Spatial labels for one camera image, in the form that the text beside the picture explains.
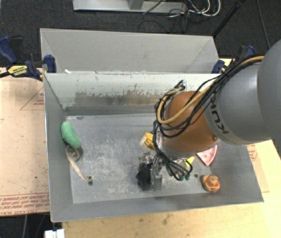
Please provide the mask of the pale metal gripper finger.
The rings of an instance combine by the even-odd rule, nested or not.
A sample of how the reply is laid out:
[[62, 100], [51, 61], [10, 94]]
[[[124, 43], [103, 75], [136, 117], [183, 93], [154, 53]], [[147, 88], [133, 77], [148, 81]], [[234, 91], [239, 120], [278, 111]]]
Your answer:
[[159, 191], [162, 189], [162, 179], [162, 175], [155, 174], [153, 176], [153, 191]]
[[153, 155], [150, 152], [143, 152], [138, 157], [139, 167], [145, 167], [153, 163]]

